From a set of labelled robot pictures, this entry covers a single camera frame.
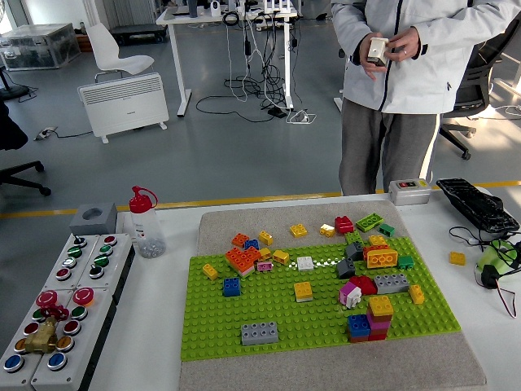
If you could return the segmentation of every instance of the white chair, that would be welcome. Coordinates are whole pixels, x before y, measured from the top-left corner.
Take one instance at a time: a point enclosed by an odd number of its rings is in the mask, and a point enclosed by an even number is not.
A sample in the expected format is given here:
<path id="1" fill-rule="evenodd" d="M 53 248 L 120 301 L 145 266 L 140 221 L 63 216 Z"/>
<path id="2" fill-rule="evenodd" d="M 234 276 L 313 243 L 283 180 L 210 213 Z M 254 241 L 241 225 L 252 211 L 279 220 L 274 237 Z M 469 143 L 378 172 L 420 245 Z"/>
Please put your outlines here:
<path id="1" fill-rule="evenodd" d="M 94 52 L 96 65 L 103 72 L 96 73 L 95 82 L 98 82 L 99 75 L 106 73 L 119 72 L 123 77 L 123 71 L 131 75 L 137 75 L 152 66 L 154 59 L 148 55 L 133 55 L 120 59 L 120 47 L 116 40 L 103 24 L 96 24 L 87 28 L 90 45 Z"/>

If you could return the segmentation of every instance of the hand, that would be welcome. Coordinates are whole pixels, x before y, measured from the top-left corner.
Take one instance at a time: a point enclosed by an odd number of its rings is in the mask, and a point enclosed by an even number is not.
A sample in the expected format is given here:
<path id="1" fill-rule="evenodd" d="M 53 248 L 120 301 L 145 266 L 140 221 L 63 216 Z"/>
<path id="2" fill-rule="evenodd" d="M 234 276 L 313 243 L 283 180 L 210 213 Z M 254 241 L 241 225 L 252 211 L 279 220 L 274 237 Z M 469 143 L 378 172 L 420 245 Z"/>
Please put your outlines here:
<path id="1" fill-rule="evenodd" d="M 381 33 L 369 33 L 367 34 L 364 39 L 361 40 L 360 43 L 360 65 L 364 68 L 364 72 L 367 76 L 369 76 L 373 81 L 376 81 L 376 76 L 373 74 L 373 72 L 386 72 L 386 67 L 379 67 L 376 64 L 368 63 L 367 62 L 367 56 L 369 55 L 369 48 L 371 46 L 371 38 L 372 37 L 378 37 L 381 38 L 383 35 Z"/>
<path id="2" fill-rule="evenodd" d="M 418 35 L 418 30 L 414 27 L 410 27 L 405 31 L 395 35 L 394 37 L 389 38 L 387 48 L 400 48 L 399 51 L 395 51 L 394 53 L 391 51 L 386 51 L 383 54 L 388 59 L 396 61 L 397 63 L 400 63 L 404 59 L 410 59 L 411 57 L 414 57 L 420 48 L 420 36 Z"/>

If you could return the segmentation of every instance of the gray container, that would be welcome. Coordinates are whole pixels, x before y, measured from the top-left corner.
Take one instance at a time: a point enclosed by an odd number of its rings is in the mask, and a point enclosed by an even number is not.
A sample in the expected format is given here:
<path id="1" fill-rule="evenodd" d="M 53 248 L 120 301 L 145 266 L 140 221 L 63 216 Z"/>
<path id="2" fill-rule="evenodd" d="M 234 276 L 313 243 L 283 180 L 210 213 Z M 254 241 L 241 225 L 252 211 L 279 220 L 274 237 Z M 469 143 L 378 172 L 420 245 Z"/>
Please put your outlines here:
<path id="1" fill-rule="evenodd" d="M 61 68 L 81 52 L 72 24 L 20 26 L 0 37 L 0 53 L 10 71 Z"/>

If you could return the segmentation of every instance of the black office chair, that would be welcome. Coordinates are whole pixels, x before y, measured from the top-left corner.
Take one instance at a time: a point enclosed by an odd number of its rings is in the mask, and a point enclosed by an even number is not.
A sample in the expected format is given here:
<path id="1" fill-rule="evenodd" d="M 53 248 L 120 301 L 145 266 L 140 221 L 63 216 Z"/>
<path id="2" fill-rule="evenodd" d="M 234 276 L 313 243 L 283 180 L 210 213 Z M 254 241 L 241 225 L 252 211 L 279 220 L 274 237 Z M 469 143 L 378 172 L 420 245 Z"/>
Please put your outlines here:
<path id="1" fill-rule="evenodd" d="M 490 103 L 488 92 L 492 66 L 501 60 L 501 53 L 517 33 L 520 25 L 521 13 L 512 20 L 503 33 L 474 46 L 462 84 L 456 93 L 454 109 L 444 114 L 444 119 L 474 116 L 487 108 Z M 463 152 L 462 159 L 469 160 L 471 154 L 468 147 L 450 133 L 451 131 L 462 132 L 466 137 L 471 138 L 476 128 L 447 123 L 442 123 L 440 127 L 440 134 Z"/>
<path id="2" fill-rule="evenodd" d="M 0 149 L 18 149 L 28 141 L 27 135 L 9 117 L 9 109 L 2 99 L 0 99 L 0 128 L 2 129 L 0 132 Z M 44 169 L 43 164 L 39 160 L 24 165 L 17 165 L 16 167 L 10 167 L 9 169 L 0 169 L 0 185 L 9 183 L 11 185 L 33 187 L 38 189 L 40 194 L 44 196 L 50 195 L 50 188 L 44 187 L 40 183 L 26 181 L 25 179 L 13 176 L 32 167 L 39 173 Z"/>

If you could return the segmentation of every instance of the gray pants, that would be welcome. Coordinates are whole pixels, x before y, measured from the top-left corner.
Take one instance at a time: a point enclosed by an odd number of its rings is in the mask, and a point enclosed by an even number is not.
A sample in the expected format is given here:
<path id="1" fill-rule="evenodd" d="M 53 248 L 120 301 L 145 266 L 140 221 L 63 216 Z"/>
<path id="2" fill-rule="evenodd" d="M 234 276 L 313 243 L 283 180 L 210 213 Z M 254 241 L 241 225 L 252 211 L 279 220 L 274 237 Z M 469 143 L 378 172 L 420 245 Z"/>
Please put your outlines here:
<path id="1" fill-rule="evenodd" d="M 339 169 L 343 194 L 375 193 L 380 152 L 386 192 L 390 181 L 429 181 L 440 120 L 440 114 L 387 114 L 344 99 Z"/>

